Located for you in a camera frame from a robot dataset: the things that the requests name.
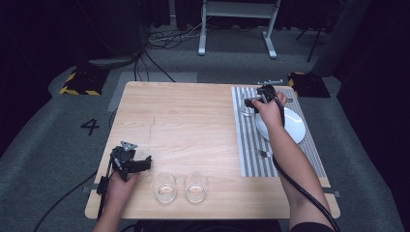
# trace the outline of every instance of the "striped placemat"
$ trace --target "striped placemat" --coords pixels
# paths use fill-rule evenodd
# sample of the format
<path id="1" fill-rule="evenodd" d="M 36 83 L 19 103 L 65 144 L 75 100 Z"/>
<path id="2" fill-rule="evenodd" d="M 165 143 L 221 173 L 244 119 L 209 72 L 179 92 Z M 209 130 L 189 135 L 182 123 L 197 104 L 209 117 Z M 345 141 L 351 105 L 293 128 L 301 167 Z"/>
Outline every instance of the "striped placemat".
<path id="1" fill-rule="evenodd" d="M 244 116 L 241 113 L 242 94 L 249 87 L 232 87 L 233 108 L 235 110 L 236 131 L 238 135 L 238 147 L 241 160 L 242 176 L 246 177 L 277 177 L 278 171 L 273 165 L 272 158 L 263 158 L 257 154 L 257 150 L 272 152 L 269 141 L 266 140 L 257 130 L 254 116 Z M 286 104 L 286 107 L 295 111 L 305 122 L 307 129 L 304 139 L 298 144 L 307 155 L 318 177 L 326 177 L 322 162 L 311 137 L 304 114 L 299 106 L 297 97 L 292 89 L 280 89 L 293 102 Z"/>

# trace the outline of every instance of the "clear glass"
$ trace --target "clear glass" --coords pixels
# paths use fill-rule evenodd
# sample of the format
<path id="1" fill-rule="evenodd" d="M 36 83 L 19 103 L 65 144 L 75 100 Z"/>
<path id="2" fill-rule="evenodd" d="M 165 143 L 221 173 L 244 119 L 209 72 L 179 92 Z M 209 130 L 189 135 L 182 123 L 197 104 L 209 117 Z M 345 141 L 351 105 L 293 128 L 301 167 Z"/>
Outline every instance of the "clear glass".
<path id="1" fill-rule="evenodd" d="M 187 199 L 193 203 L 201 202 L 208 190 L 208 178 L 200 172 L 192 172 L 184 181 L 184 189 Z"/>
<path id="2" fill-rule="evenodd" d="M 176 179 L 171 173 L 162 172 L 154 177 L 151 190 L 160 202 L 169 203 L 177 195 Z"/>
<path id="3" fill-rule="evenodd" d="M 254 108 L 245 105 L 245 100 L 259 99 L 258 97 L 256 89 L 247 90 L 242 94 L 241 112 L 244 116 L 250 117 L 255 114 Z"/>

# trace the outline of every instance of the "white plate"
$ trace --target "white plate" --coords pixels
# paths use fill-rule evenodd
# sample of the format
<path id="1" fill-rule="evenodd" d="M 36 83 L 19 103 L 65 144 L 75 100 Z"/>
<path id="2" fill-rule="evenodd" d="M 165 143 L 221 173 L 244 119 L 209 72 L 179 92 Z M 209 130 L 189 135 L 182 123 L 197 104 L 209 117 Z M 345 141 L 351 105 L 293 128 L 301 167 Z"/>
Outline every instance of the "white plate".
<path id="1" fill-rule="evenodd" d="M 265 123 L 262 121 L 260 114 L 256 114 L 255 123 L 257 130 L 262 134 L 264 138 L 269 140 L 268 129 Z M 288 108 L 284 108 L 284 128 L 293 138 L 296 143 L 300 143 L 304 139 L 307 129 L 304 121 L 294 111 Z"/>

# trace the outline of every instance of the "wooden tabletop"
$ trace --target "wooden tabletop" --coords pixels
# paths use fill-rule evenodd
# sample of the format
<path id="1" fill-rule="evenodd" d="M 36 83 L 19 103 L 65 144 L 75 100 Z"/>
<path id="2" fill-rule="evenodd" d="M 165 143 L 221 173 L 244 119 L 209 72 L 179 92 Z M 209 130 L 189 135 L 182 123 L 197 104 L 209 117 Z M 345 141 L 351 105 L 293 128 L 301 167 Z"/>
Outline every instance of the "wooden tabletop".
<path id="1" fill-rule="evenodd" d="M 279 178 L 241 175 L 231 87 L 127 84 L 95 183 L 105 175 L 109 154 L 121 141 L 138 145 L 135 160 L 152 156 L 153 161 L 150 170 L 141 172 L 122 218 L 289 218 Z M 163 171 L 177 179 L 177 196 L 169 204 L 160 203 L 150 189 L 153 177 Z M 198 204 L 190 203 L 183 190 L 184 178 L 192 171 L 204 173 L 209 180 L 207 196 Z M 327 178 L 320 181 L 329 186 Z M 338 218 L 334 195 L 326 196 L 332 215 Z M 92 190 L 86 217 L 97 217 L 100 199 Z"/>

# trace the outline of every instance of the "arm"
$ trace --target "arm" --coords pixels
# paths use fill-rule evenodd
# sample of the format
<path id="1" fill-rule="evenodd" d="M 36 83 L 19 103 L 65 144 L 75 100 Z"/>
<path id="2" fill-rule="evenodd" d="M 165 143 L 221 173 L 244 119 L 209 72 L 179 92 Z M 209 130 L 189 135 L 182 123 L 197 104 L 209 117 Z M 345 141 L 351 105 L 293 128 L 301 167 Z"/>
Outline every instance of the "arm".
<path id="1" fill-rule="evenodd" d="M 102 216 L 93 232 L 118 231 L 121 214 L 127 205 L 137 179 L 138 173 L 131 174 L 127 182 L 124 182 L 117 172 L 111 176 Z"/>
<path id="2" fill-rule="evenodd" d="M 278 98 L 282 104 L 286 103 L 287 97 L 283 93 L 278 92 Z M 275 101 L 266 104 L 260 101 L 252 103 L 259 109 L 261 118 L 268 128 L 271 147 L 280 167 L 330 211 L 319 179 L 304 152 L 284 129 Z M 322 223 L 332 228 L 322 213 L 281 175 L 280 180 L 290 206 L 289 229 L 296 224 L 308 221 Z"/>

